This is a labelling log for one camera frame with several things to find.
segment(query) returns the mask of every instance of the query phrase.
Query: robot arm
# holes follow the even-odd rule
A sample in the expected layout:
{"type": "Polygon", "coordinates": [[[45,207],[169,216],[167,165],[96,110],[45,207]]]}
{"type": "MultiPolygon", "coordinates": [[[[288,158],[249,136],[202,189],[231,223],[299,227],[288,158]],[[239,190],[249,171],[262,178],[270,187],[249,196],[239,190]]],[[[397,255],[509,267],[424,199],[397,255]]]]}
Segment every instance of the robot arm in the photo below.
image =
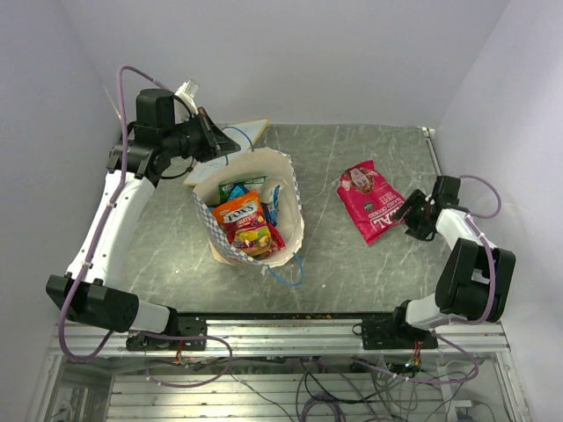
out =
{"type": "Polygon", "coordinates": [[[495,322],[504,310],[515,267],[515,255],[490,242],[472,221],[469,211],[458,205],[461,180],[439,176],[431,195],[416,190],[393,216],[404,218],[406,234],[422,241],[443,236],[451,249],[448,262],[436,285],[435,293],[404,304],[404,319],[409,327],[430,330],[449,320],[479,320],[486,311],[490,283],[494,282],[494,300],[486,321],[495,322]],[[494,260],[491,280],[485,245],[494,260]]]}
{"type": "Polygon", "coordinates": [[[121,142],[110,153],[104,193],[80,252],[64,276],[51,275],[47,283],[48,295],[61,309],[75,277],[84,264],[89,266],[70,303],[69,320],[117,332],[140,330],[176,334],[175,309],[140,301],[136,295],[120,291],[119,285],[136,222],[171,159],[192,156],[199,162],[206,162],[240,150],[203,108],[195,108],[193,95],[194,88],[188,83],[176,94],[149,89],[137,96],[137,120],[129,125],[135,139],[129,141],[125,185],[110,204],[114,209],[98,233],[102,214],[120,183],[121,142]],[[183,110],[187,115],[180,116],[180,123],[176,123],[174,100],[178,99],[175,97],[189,105],[188,110],[183,110]],[[98,247],[86,262],[95,236],[99,236],[98,247]]]}

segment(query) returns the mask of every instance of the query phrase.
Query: fox's candy bag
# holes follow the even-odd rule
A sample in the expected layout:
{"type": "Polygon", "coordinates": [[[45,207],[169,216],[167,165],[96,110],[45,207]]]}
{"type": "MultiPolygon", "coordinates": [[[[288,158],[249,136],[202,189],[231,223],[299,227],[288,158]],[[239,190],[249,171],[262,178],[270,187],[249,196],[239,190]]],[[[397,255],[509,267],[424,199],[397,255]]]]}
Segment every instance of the fox's candy bag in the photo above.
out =
{"type": "Polygon", "coordinates": [[[344,171],[336,192],[368,244],[398,224],[391,217],[405,199],[376,171],[372,160],[344,171]]]}
{"type": "Polygon", "coordinates": [[[254,257],[270,249],[267,226],[258,192],[251,191],[215,208],[212,213],[235,248],[254,257]]]}

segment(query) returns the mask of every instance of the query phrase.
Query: black mounting bracket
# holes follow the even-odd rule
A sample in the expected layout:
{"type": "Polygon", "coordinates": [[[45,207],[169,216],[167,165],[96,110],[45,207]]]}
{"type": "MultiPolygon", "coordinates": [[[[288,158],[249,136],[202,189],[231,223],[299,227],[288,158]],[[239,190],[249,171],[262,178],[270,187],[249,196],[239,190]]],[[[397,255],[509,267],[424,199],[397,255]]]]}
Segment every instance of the black mounting bracket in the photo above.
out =
{"type": "MultiPolygon", "coordinates": [[[[169,325],[177,325],[177,329],[166,327],[165,334],[181,337],[201,337],[208,335],[206,322],[198,317],[178,315],[171,309],[169,325]]],[[[205,340],[185,341],[182,350],[186,352],[202,352],[205,350],[205,340]]],[[[127,339],[126,348],[130,352],[155,352],[163,350],[178,350],[178,341],[160,340],[144,336],[142,333],[135,334],[127,339]]]]}
{"type": "Polygon", "coordinates": [[[419,340],[422,349],[436,349],[438,341],[430,331],[411,327],[406,323],[406,307],[403,302],[392,313],[381,312],[371,319],[362,320],[364,350],[413,349],[419,340]]]}

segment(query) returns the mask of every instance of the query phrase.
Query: snack bag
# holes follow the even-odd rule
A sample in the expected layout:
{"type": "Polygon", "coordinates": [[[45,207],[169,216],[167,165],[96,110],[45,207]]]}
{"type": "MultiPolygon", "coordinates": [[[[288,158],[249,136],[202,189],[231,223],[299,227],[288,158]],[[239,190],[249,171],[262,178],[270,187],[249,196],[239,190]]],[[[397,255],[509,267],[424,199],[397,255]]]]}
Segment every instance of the snack bag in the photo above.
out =
{"type": "Polygon", "coordinates": [[[372,160],[344,171],[336,192],[368,244],[398,224],[391,217],[405,199],[376,171],[372,160]]]}
{"type": "Polygon", "coordinates": [[[237,185],[242,186],[246,191],[258,191],[265,180],[266,176],[259,176],[257,178],[245,178],[230,183],[222,183],[219,185],[219,202],[223,204],[229,200],[230,193],[237,185]]]}
{"type": "Polygon", "coordinates": [[[258,192],[252,191],[215,208],[212,213],[235,248],[250,257],[268,251],[272,235],[267,226],[258,192]]]}
{"type": "Polygon", "coordinates": [[[274,227],[274,225],[270,222],[267,224],[267,227],[269,228],[270,234],[272,235],[272,245],[270,246],[269,250],[255,256],[256,259],[269,258],[270,255],[272,255],[272,253],[274,253],[275,251],[281,251],[283,248],[285,248],[285,242],[283,242],[282,235],[277,230],[277,228],[274,227]]]}

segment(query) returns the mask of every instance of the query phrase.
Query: orange candy bag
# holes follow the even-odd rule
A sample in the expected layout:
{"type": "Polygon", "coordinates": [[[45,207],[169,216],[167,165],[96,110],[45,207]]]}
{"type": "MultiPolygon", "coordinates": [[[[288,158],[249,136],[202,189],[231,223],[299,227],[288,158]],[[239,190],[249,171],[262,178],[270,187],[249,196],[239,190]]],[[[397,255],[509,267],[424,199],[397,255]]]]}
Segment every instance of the orange candy bag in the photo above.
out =
{"type": "Polygon", "coordinates": [[[272,235],[264,218],[258,192],[230,200],[215,208],[211,214],[227,235],[227,240],[235,248],[250,257],[268,251],[272,245],[272,235]]]}

